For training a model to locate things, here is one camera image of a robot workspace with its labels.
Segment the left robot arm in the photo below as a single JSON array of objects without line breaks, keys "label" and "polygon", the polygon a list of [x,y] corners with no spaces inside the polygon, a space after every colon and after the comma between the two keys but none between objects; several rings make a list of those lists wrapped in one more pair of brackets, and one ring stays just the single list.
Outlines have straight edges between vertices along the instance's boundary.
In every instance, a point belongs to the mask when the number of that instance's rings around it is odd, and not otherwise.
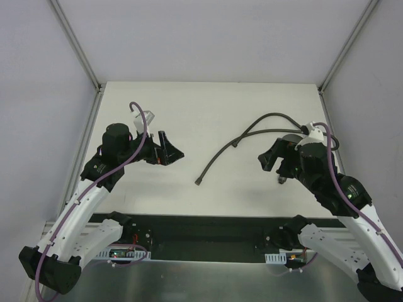
[{"label": "left robot arm", "polygon": [[23,247],[18,258],[35,285],[67,294],[78,282],[82,270],[107,246],[134,245],[133,220],[112,212],[89,235],[81,236],[94,211],[112,192],[125,173],[125,165],[141,160],[167,166],[184,157],[164,131],[159,143],[148,133],[135,137],[123,123],[106,127],[102,144],[84,166],[78,187],[50,231],[36,247]]}]

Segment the right aluminium frame post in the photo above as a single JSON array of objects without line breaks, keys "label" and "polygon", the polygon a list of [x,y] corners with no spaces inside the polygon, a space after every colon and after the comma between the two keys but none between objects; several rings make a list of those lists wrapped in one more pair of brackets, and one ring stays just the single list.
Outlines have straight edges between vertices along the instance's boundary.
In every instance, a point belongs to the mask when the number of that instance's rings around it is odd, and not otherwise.
[{"label": "right aluminium frame post", "polygon": [[332,78],[340,68],[341,64],[349,54],[350,50],[352,49],[353,45],[355,44],[356,40],[358,39],[359,35],[363,31],[364,27],[368,23],[369,19],[374,14],[376,8],[381,3],[381,0],[370,0],[367,5],[365,6],[363,12],[361,13],[358,21],[355,23],[351,33],[348,35],[346,41],[343,43],[337,57],[335,58],[334,62],[332,63],[330,69],[326,73],[325,78],[318,86],[319,95],[322,96],[326,91],[328,85],[332,81]]}]

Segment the left aluminium frame post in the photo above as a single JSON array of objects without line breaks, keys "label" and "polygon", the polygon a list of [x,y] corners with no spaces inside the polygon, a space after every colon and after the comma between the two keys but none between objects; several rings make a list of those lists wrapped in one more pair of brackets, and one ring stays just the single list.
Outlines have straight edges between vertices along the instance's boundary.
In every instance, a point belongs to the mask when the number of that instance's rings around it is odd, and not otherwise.
[{"label": "left aluminium frame post", "polygon": [[53,11],[57,21],[59,22],[62,31],[64,32],[69,45],[71,46],[73,52],[75,53],[78,62],[80,63],[84,73],[86,74],[87,78],[91,81],[92,86],[94,87],[96,92],[103,92],[104,84],[99,81],[97,78],[68,18],[65,14],[60,1],[57,0],[49,0],[47,1],[50,9]]}]

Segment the aluminium frame post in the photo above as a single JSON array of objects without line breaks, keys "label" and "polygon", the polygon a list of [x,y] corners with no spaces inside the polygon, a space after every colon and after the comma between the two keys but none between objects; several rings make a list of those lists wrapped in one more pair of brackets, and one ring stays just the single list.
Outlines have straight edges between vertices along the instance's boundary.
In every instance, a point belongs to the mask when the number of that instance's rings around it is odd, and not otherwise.
[{"label": "aluminium frame post", "polygon": [[326,91],[328,85],[332,81],[332,78],[340,68],[341,64],[349,54],[350,50],[352,49],[353,45],[355,44],[356,40],[358,39],[359,35],[363,31],[364,27],[368,23],[369,19],[374,14],[376,8],[381,3],[381,0],[370,0],[367,5],[365,6],[363,12],[361,13],[358,21],[355,23],[351,33],[348,35],[346,41],[343,43],[337,57],[335,58],[334,62],[332,63],[330,69],[326,73],[325,78],[318,86],[319,95],[322,96]]},{"label": "aluminium frame post", "polygon": [[97,78],[68,18],[65,14],[60,1],[57,0],[49,0],[47,1],[50,9],[53,11],[57,21],[59,22],[62,31],[64,32],[69,45],[71,46],[73,52],[75,53],[78,62],[80,63],[84,73],[86,74],[87,78],[91,81],[92,86],[94,87],[96,92],[103,92],[104,84],[99,81]]}]

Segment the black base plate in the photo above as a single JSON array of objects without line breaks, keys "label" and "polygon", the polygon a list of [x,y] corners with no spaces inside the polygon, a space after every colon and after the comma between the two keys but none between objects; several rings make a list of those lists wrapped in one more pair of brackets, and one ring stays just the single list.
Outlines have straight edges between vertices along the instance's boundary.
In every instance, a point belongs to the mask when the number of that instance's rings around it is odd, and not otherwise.
[{"label": "black base plate", "polygon": [[127,243],[145,247],[153,260],[263,263],[280,247],[297,247],[308,223],[341,227],[329,218],[128,215]]}]

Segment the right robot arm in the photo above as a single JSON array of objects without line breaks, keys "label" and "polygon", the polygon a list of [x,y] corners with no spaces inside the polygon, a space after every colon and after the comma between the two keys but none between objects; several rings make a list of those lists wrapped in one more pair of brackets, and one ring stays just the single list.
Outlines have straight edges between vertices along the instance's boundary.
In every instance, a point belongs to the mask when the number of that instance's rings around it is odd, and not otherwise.
[{"label": "right robot arm", "polygon": [[287,135],[258,156],[264,171],[281,159],[277,174],[298,180],[316,201],[352,234],[361,251],[323,235],[307,218],[293,217],[277,234],[275,245],[291,250],[300,245],[318,253],[347,274],[367,301],[402,301],[402,252],[380,221],[372,199],[354,177],[338,173],[323,138]]}]

